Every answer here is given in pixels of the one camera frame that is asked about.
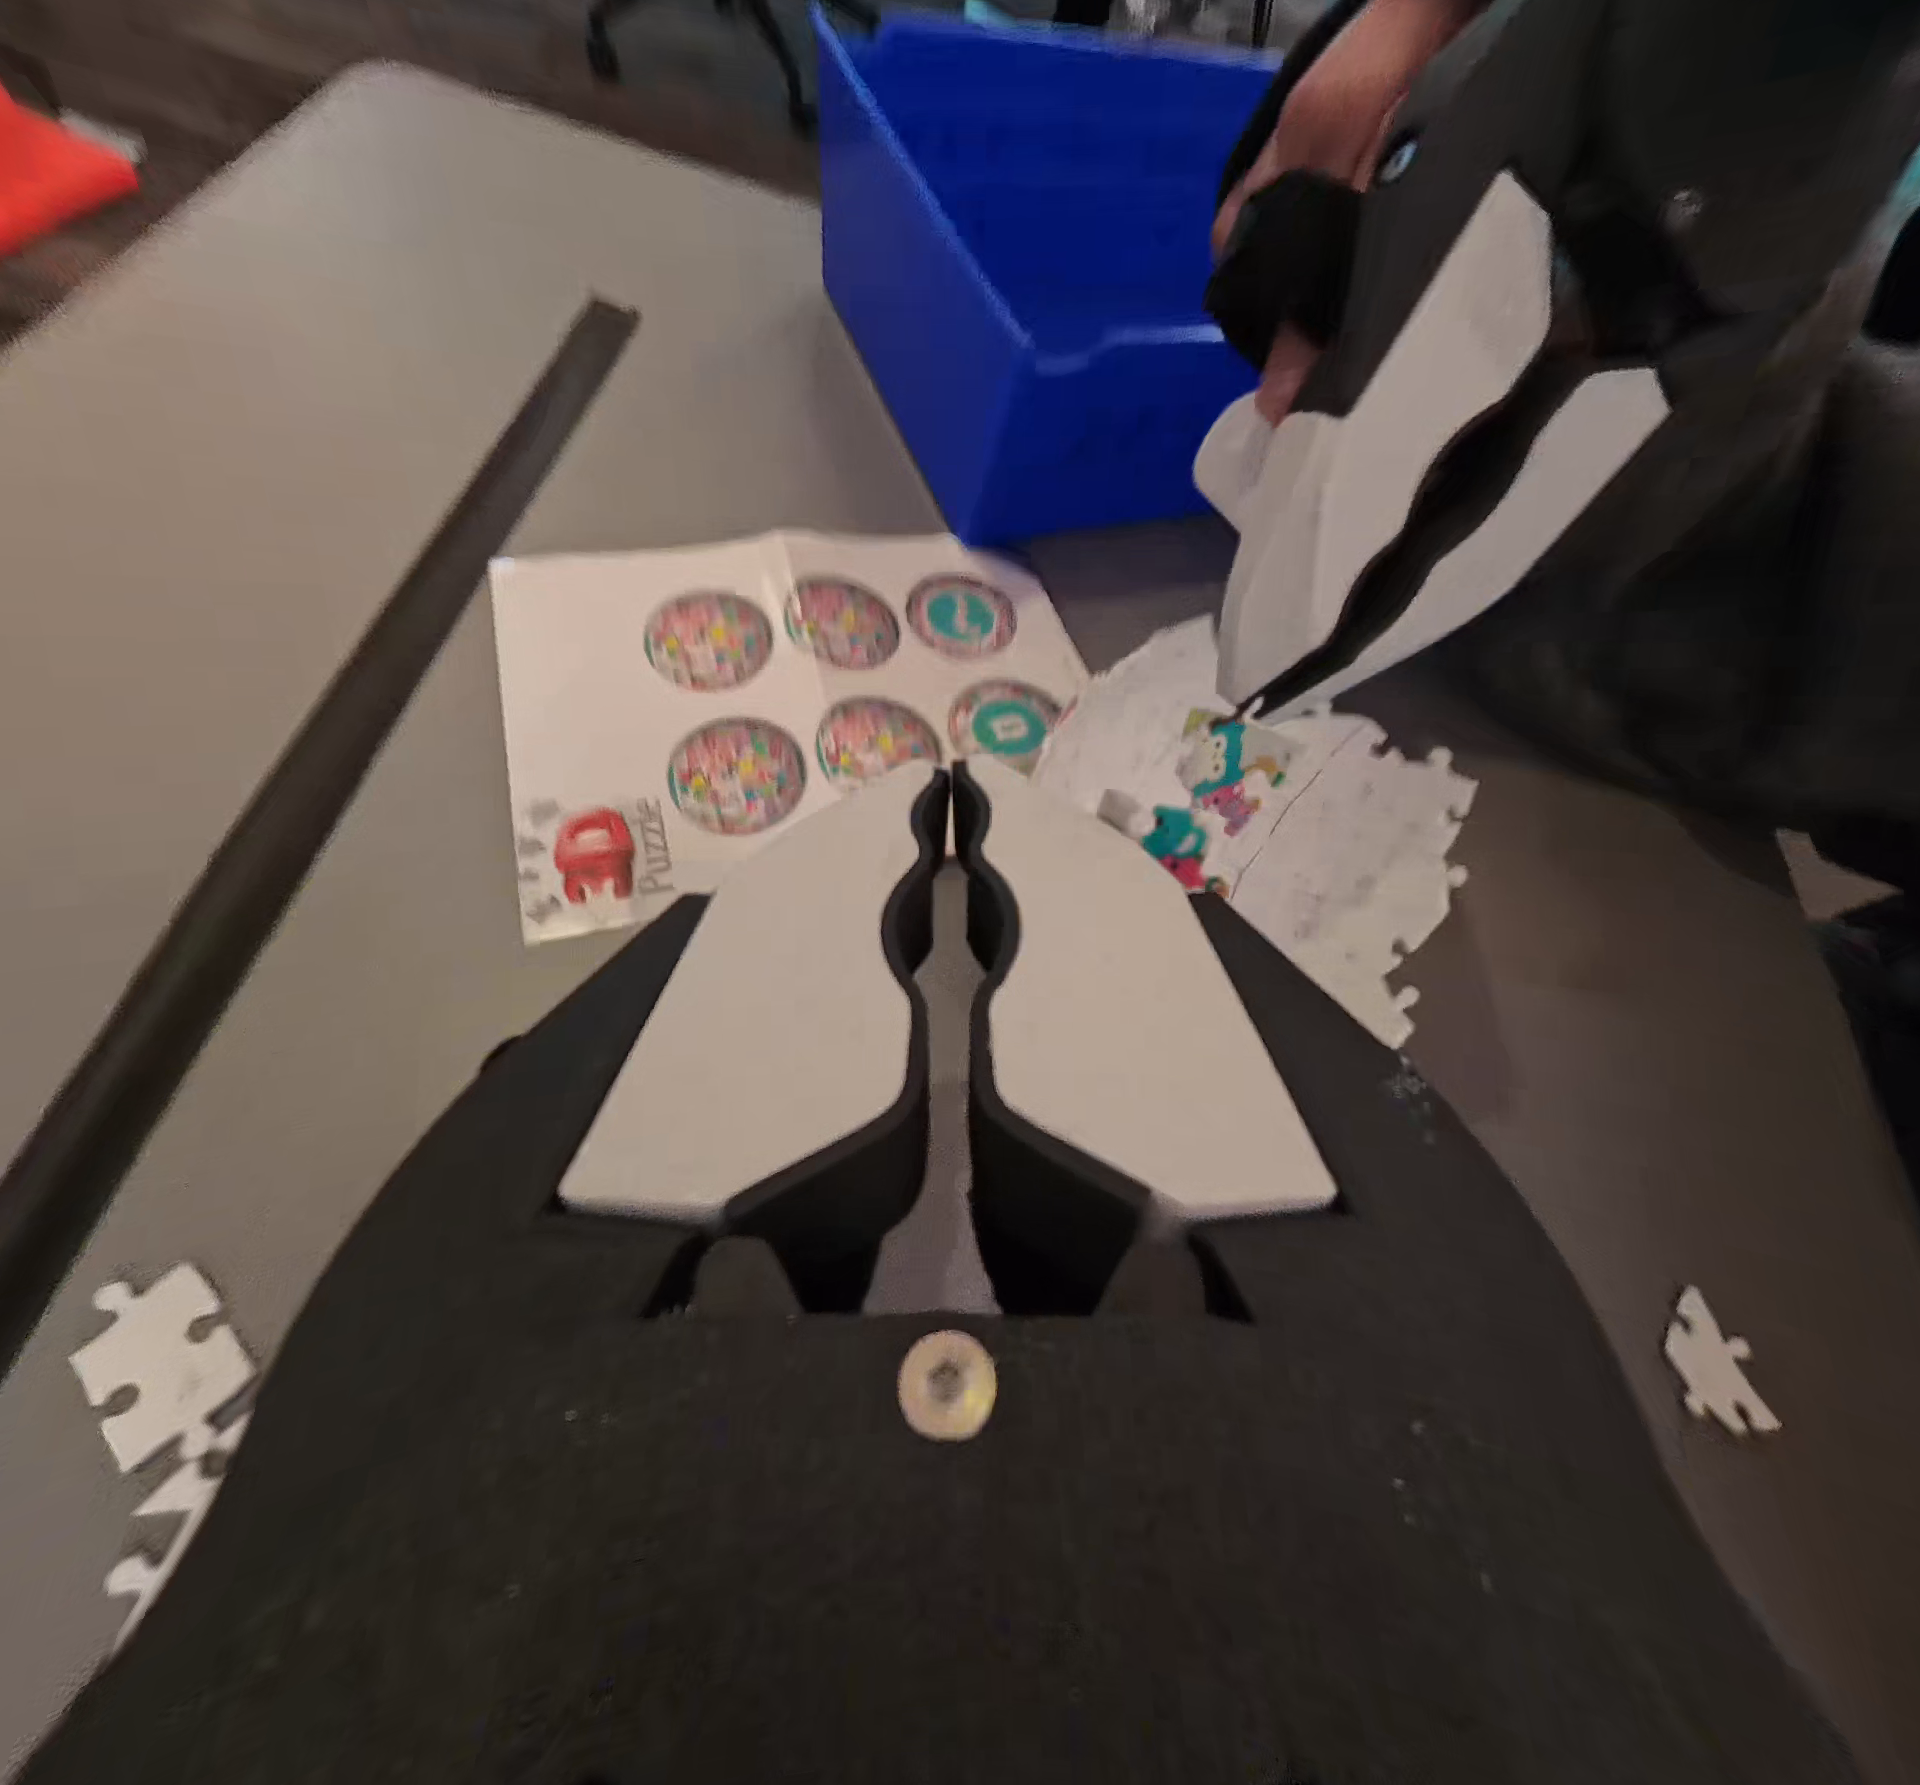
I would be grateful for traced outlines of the single white puzzle piece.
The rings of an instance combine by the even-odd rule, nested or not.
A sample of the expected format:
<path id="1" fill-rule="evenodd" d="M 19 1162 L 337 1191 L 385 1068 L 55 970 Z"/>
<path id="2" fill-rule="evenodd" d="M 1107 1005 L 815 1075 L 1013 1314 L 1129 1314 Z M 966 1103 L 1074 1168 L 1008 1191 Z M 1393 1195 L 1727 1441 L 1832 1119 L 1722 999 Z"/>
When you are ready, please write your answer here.
<path id="1" fill-rule="evenodd" d="M 1726 1437 L 1778 1437 L 1781 1417 L 1747 1376 L 1752 1345 L 1726 1333 L 1698 1284 L 1678 1291 L 1661 1357 L 1694 1419 L 1713 1419 Z"/>

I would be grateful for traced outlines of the blue plastic bin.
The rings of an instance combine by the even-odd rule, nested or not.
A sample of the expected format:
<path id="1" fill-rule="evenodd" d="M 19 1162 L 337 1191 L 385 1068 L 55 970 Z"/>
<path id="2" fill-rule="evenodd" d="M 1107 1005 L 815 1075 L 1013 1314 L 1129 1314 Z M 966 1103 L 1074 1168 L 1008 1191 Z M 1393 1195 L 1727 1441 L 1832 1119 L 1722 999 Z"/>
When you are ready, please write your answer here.
<path id="1" fill-rule="evenodd" d="M 813 9 L 820 278 L 946 525 L 1015 550 L 1206 516 L 1253 377 L 1201 309 L 1225 157 L 1281 60 Z"/>

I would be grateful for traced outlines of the orange traffic cone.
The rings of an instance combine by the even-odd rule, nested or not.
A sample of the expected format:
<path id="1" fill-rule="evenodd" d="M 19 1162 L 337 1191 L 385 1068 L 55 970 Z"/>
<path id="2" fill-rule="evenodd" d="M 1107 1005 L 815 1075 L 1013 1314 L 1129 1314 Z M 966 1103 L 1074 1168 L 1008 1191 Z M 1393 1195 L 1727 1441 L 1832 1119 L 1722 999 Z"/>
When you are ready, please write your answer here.
<path id="1" fill-rule="evenodd" d="M 140 193 L 137 163 L 4 87 L 4 261 Z"/>

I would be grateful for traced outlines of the person's right hand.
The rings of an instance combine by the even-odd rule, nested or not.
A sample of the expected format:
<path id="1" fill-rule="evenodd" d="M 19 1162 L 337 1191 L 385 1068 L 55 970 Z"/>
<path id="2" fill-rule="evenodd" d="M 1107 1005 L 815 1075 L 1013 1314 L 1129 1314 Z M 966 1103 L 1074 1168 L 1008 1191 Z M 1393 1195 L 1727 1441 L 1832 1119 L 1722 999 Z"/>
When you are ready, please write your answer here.
<path id="1" fill-rule="evenodd" d="M 1225 255 L 1242 201 L 1282 174 L 1366 193 L 1416 77 L 1478 10 L 1482 0 L 1369 0 L 1293 69 L 1271 129 L 1214 213 L 1214 258 Z"/>

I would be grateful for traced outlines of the puzzle instruction sheet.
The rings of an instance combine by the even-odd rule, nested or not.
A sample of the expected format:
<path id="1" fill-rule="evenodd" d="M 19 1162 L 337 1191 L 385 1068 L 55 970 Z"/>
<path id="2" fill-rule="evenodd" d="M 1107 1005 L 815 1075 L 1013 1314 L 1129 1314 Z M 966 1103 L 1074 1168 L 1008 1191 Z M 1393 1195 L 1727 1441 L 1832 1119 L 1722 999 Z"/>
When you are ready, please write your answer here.
<path id="1" fill-rule="evenodd" d="M 1035 769 L 1085 686 L 1035 575 L 948 534 L 491 561 L 525 947 L 637 929 L 902 767 Z"/>

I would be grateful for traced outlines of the cluster of loose puzzle pieces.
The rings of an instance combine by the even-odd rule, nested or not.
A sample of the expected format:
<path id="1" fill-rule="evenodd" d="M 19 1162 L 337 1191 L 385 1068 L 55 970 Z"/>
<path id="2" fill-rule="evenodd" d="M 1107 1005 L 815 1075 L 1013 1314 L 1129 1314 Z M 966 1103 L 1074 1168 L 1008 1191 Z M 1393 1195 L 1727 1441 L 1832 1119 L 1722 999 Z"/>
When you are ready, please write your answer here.
<path id="1" fill-rule="evenodd" d="M 122 1605 L 114 1646 L 151 1614 L 213 1509 L 254 1417 L 262 1365 L 228 1322 L 208 1276 L 178 1264 L 151 1284 L 109 1281 L 91 1297 L 104 1330 L 68 1353 L 68 1373 L 125 1478 L 156 1476 L 132 1541 L 106 1571 Z"/>

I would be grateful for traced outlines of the person's right forearm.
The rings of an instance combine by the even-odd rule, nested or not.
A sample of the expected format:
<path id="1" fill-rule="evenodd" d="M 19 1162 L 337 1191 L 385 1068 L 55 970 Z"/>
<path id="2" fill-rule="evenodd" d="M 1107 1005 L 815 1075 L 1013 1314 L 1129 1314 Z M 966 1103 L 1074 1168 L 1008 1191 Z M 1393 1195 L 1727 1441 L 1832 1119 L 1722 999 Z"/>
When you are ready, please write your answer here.
<path id="1" fill-rule="evenodd" d="M 1916 893 L 1916 208 L 1427 662 L 1578 774 Z"/>

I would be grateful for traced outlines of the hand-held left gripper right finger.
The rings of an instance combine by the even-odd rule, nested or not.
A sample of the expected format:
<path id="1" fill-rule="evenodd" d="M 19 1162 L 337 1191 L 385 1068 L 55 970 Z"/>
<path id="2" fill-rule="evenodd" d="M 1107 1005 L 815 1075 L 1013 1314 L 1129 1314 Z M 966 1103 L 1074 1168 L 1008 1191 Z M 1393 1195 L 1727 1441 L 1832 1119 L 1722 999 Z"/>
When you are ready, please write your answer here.
<path id="1" fill-rule="evenodd" d="M 990 759 L 952 769 L 981 970 L 971 1228 L 1004 1319 L 1091 1314 L 1143 1244 L 1312 1219 L 1340 1185 L 1194 898 Z"/>

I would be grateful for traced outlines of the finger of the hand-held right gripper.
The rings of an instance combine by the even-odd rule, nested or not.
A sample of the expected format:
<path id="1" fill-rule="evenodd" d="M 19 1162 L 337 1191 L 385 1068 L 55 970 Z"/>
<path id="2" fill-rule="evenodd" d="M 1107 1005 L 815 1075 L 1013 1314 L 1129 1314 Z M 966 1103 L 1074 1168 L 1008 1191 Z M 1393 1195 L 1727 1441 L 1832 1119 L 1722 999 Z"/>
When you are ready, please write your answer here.
<path id="1" fill-rule="evenodd" d="M 1667 413 L 1667 388 L 1649 363 L 1608 363 L 1578 380 L 1487 513 L 1402 541 L 1366 584 L 1358 623 L 1341 623 L 1324 649 L 1271 678 L 1258 693 L 1258 714 L 1287 718 L 1353 693 L 1493 610 L 1667 427 Z"/>
<path id="2" fill-rule="evenodd" d="M 1353 396 L 1269 422 L 1253 395 L 1206 429 L 1193 480 L 1237 530 L 1214 623 L 1214 693 L 1298 709 L 1461 623 L 1447 567 L 1491 530 L 1527 453 L 1493 421 L 1536 363 L 1551 318 L 1551 221 L 1502 169 Z"/>

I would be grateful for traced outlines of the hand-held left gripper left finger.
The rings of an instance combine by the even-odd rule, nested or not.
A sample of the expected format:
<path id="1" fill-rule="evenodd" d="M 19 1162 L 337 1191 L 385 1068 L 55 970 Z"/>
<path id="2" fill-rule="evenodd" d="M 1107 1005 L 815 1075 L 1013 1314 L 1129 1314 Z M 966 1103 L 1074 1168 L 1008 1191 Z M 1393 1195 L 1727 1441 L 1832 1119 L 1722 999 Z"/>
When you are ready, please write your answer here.
<path id="1" fill-rule="evenodd" d="M 679 1319 L 708 1260 L 775 1310 L 862 1310 L 922 1191 L 916 970 L 948 776 L 910 767 L 659 918 L 558 1011 L 558 1216 L 656 1235 L 629 1319 Z"/>

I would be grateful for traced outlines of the partly built puzzle ball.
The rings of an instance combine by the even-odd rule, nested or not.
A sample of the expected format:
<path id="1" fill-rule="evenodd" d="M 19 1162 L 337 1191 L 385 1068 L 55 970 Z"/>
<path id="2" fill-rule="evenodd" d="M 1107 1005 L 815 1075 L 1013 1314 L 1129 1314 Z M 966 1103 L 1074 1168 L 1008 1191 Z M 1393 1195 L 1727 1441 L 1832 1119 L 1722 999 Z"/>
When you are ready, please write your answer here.
<path id="1" fill-rule="evenodd" d="M 1474 781 L 1447 746 L 1398 751 L 1371 718 L 1237 718 L 1214 623 L 1167 626 L 1091 678 L 1037 759 L 1037 789 L 1091 813 L 1187 893 L 1228 903 L 1385 1049 L 1420 992 L 1398 980 L 1463 870 Z"/>

